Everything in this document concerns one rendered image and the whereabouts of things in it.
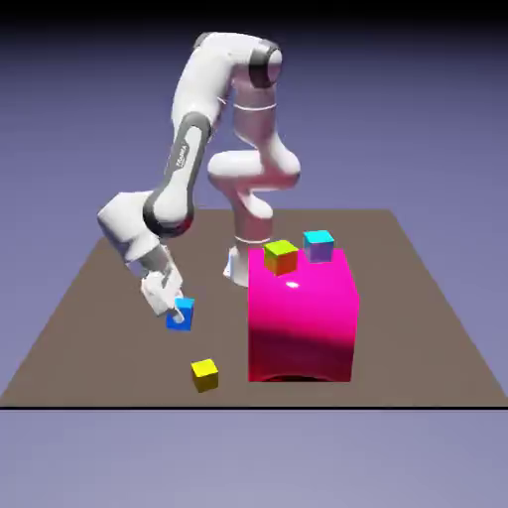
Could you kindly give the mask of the small yellow cube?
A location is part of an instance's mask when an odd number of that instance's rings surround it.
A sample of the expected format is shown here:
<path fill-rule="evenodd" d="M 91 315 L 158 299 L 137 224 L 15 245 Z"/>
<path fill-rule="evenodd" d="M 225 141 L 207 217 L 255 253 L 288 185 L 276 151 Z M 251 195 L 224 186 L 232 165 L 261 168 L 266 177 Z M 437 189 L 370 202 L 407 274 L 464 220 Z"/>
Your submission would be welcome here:
<path fill-rule="evenodd" d="M 211 358 L 190 364 L 192 381 L 198 393 L 218 387 L 218 369 Z"/>

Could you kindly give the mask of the small green orange cube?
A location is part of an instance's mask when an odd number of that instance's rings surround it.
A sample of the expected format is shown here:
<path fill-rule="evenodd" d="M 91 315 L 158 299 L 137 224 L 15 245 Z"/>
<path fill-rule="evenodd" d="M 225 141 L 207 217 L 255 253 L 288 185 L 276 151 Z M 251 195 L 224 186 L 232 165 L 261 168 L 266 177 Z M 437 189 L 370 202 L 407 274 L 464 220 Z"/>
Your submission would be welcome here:
<path fill-rule="evenodd" d="M 288 240 L 277 240 L 263 246 L 264 266 L 276 276 L 298 269 L 299 249 Z"/>

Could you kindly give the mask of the small blue cube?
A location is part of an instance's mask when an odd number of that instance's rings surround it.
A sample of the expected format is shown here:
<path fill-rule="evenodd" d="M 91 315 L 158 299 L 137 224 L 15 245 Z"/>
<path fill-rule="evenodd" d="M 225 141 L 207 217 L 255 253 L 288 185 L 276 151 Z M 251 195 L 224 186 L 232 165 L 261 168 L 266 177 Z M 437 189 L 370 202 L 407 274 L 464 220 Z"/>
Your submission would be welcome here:
<path fill-rule="evenodd" d="M 192 325 L 194 298 L 176 298 L 175 307 L 178 307 L 185 317 L 184 322 L 173 321 L 173 310 L 167 313 L 166 327 L 173 330 L 189 331 Z"/>

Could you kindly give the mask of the large pink box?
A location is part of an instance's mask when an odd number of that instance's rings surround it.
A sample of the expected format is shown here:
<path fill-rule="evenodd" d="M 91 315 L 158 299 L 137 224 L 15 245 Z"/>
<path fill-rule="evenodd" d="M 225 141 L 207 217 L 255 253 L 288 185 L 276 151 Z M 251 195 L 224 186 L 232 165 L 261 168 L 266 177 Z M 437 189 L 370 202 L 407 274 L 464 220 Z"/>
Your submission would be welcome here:
<path fill-rule="evenodd" d="M 299 251 L 297 270 L 281 276 L 251 250 L 247 301 L 249 381 L 351 380 L 360 297 L 341 249 L 324 263 Z"/>

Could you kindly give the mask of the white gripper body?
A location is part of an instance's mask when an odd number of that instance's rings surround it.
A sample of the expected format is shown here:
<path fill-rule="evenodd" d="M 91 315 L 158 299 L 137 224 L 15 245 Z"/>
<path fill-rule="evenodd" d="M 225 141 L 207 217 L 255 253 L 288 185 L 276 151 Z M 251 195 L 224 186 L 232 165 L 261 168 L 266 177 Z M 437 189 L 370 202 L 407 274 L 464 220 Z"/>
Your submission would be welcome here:
<path fill-rule="evenodd" d="M 177 315 L 176 299 L 182 296 L 183 278 L 178 270 L 169 275 L 149 272 L 141 280 L 141 292 L 156 316 L 169 313 Z"/>

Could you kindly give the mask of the small cyan purple cube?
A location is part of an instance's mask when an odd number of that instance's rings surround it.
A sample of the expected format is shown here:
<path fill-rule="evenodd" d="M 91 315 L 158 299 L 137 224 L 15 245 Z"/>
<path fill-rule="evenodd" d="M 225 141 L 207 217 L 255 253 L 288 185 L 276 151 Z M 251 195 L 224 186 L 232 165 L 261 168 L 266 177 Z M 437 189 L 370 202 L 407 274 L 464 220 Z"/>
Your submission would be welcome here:
<path fill-rule="evenodd" d="M 304 250 L 311 263 L 330 262 L 333 255 L 334 238 L 327 230 L 304 232 Z"/>

